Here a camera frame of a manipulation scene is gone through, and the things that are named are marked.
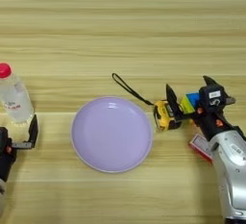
wooden surface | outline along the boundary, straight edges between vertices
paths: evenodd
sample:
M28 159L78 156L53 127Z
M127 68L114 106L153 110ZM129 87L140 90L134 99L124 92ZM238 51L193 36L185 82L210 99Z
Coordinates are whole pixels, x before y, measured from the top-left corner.
M39 122L1 223L222 223L213 168L187 146L191 127L155 133L145 162L116 175L84 165L69 129L77 109L104 95L133 100L153 121L112 81L117 72L152 101L166 83L182 97L210 75L237 98L226 116L246 131L246 0L0 0L0 59L23 77Z

water bottle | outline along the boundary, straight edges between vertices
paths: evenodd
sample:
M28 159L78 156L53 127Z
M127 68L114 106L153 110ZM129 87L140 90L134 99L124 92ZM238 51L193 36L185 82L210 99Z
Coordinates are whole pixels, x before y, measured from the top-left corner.
M27 88L7 63L0 63L0 98L14 123L27 122L33 117L34 108Z

black strap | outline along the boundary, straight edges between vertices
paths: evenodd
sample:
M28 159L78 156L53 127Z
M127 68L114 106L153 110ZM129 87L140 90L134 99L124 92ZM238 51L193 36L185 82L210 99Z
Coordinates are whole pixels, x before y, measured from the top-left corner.
M129 93L131 93L134 97L136 97L137 99L141 100L142 102L144 102L146 105L149 106L154 106L153 103L151 103L149 100L144 99L142 96L140 96L136 91L134 91L132 88L130 88L121 77L119 77L116 73L112 73L111 74L112 78L121 86L123 87L126 91L128 91Z

tape measure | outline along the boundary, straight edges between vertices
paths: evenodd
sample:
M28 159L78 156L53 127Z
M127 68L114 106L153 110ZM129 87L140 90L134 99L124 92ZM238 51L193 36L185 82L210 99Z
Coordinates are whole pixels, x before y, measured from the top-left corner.
M131 93L134 97L141 100L146 105L154 107L153 114L155 117L157 127L160 131L173 130L181 126L182 122L175 120L174 113L172 112L172 109L168 104L167 100L160 100L153 104L149 100L146 100L142 96L140 96L135 90L133 90L129 85L127 85L126 82L116 73L112 73L111 76L120 86L122 86L125 90Z

bottle cap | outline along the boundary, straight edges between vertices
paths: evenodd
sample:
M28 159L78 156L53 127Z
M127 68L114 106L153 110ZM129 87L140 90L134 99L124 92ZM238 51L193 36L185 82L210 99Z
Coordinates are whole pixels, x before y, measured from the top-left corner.
M0 63L0 78L6 78L12 74L12 69L7 63Z

